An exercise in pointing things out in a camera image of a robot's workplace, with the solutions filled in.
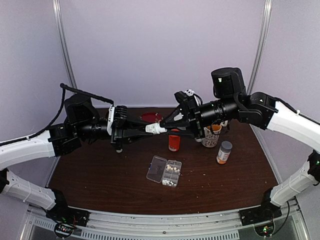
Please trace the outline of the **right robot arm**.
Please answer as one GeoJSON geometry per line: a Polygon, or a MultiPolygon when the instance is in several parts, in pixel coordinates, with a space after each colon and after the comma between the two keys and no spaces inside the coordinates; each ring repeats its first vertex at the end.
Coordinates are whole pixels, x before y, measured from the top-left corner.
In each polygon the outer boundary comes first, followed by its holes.
{"type": "Polygon", "coordinates": [[[211,72],[215,101],[197,104],[194,96],[175,93],[178,107],[159,123],[162,133],[182,129],[180,134],[202,140],[204,128],[233,119],[287,135],[313,149],[307,161],[284,182],[264,193],[256,210],[259,220],[268,220],[288,200],[320,182],[320,124],[299,113],[287,102],[263,92],[247,94],[238,67],[211,72]]]}

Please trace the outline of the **amber bottle grey cap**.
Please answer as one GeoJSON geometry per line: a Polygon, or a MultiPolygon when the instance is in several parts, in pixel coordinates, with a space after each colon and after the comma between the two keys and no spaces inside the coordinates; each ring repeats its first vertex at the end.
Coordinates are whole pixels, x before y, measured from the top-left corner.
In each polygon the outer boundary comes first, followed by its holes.
{"type": "Polygon", "coordinates": [[[233,148],[233,145],[229,141],[223,141],[220,145],[220,148],[218,150],[217,156],[216,156],[216,161],[220,165],[224,165],[231,153],[231,150],[233,148]]]}

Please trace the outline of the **clear pill organizer box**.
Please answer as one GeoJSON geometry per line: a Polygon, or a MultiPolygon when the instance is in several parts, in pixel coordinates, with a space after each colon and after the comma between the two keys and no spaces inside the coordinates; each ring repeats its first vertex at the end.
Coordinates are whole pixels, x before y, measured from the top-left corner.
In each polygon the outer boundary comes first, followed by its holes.
{"type": "Polygon", "coordinates": [[[162,184],[162,180],[167,179],[177,183],[181,175],[182,162],[177,160],[165,159],[160,156],[154,156],[150,162],[146,178],[152,182],[162,184]],[[172,165],[180,168],[180,172],[166,171],[167,165],[172,165]]]}

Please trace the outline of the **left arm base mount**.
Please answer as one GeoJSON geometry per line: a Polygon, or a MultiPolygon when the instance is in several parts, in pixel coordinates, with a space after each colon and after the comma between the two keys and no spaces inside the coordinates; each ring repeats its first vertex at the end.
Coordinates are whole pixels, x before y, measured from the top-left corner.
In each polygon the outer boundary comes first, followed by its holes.
{"type": "Polygon", "coordinates": [[[90,213],[86,210],[71,207],[60,211],[53,209],[45,210],[45,215],[56,223],[68,224],[73,227],[86,227],[90,213]]]}

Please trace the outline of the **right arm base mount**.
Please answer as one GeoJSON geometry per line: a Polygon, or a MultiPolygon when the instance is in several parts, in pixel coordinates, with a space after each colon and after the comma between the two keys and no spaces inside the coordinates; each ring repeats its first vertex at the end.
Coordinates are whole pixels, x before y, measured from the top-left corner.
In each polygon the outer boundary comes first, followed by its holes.
{"type": "Polygon", "coordinates": [[[239,211],[241,224],[243,226],[272,221],[282,216],[281,208],[271,203],[262,204],[239,211]]]}

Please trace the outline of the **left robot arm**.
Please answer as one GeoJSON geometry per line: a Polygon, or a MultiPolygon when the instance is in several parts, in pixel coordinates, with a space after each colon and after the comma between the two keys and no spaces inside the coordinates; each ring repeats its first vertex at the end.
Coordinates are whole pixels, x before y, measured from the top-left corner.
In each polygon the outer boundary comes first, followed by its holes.
{"type": "Polygon", "coordinates": [[[50,123],[45,129],[0,144],[0,192],[43,208],[61,222],[72,218],[64,194],[31,183],[8,168],[31,160],[61,157],[82,146],[82,142],[110,140],[120,153],[123,144],[157,135],[157,123],[147,123],[128,115],[126,106],[111,105],[107,117],[101,117],[92,104],[92,96],[76,93],[60,107],[66,119],[61,124],[50,123]]]}

